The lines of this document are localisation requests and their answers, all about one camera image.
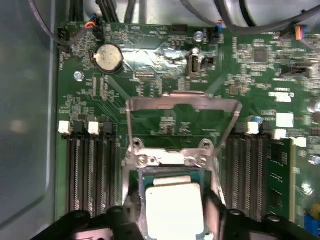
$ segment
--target chip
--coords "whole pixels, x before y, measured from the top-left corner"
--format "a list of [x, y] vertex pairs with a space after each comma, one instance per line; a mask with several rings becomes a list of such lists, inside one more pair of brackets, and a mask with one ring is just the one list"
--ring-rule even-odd
[[253, 50], [253, 61], [255, 63], [266, 63], [267, 59], [267, 50], [265, 48], [255, 48]]
[[230, 95], [237, 95], [238, 94], [238, 88], [236, 86], [230, 86], [229, 87], [229, 94]]

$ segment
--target green circuit board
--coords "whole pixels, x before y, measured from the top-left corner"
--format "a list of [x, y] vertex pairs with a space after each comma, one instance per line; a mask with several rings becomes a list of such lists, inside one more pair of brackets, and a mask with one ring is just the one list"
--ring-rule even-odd
[[[62, 26], [72, 37], [83, 25], [64, 22]], [[68, 52], [59, 54], [57, 125], [59, 121], [69, 121], [72, 129], [75, 122], [82, 122], [87, 128], [88, 122], [97, 121], [102, 128], [105, 122], [112, 122], [114, 144], [112, 154], [107, 154], [105, 159], [107, 162], [114, 159], [113, 179], [107, 176], [108, 167], [102, 168], [105, 184], [114, 183], [109, 204], [121, 203], [121, 161], [128, 149], [125, 102], [130, 97], [157, 98], [172, 91], [202, 91], [212, 99], [236, 99], [242, 104], [237, 122], [247, 126], [247, 122], [259, 118], [268, 123], [270, 138], [274, 137], [274, 130], [281, 129], [284, 130], [281, 138], [302, 137], [309, 142], [310, 128], [317, 126], [307, 110], [310, 96], [317, 93], [315, 79], [320, 77], [318, 72], [309, 71], [318, 67], [317, 64], [310, 66], [309, 60], [316, 63], [317, 56], [306, 51], [301, 43], [279, 38], [276, 32], [235, 36], [223, 29], [213, 39], [210, 27], [179, 28], [177, 32], [171, 25], [104, 23], [103, 41], [98, 41], [89, 30]], [[195, 41], [197, 31], [202, 32], [202, 41]], [[93, 52], [106, 43], [117, 46], [123, 55], [120, 70], [112, 74], [102, 73], [92, 61]], [[194, 48], [198, 50], [196, 69], [188, 66], [188, 56]], [[305, 62], [309, 64], [306, 72], [291, 69]], [[74, 78], [75, 72], [81, 73], [81, 79]], [[217, 144], [229, 119], [230, 114], [223, 111], [196, 111], [189, 105], [177, 105], [171, 110], [133, 112], [132, 129], [133, 136], [141, 139], [145, 147], [179, 150], [197, 147], [203, 138]], [[68, 211], [70, 169], [66, 141], [59, 133], [56, 218]], [[294, 145], [292, 140], [285, 147], [287, 160], [268, 163], [266, 183], [284, 199], [276, 203], [279, 208], [267, 200], [267, 211], [302, 225], [307, 195], [301, 185], [308, 173], [315, 170], [308, 162], [309, 144]], [[225, 154], [221, 151], [218, 159], [223, 159]]]

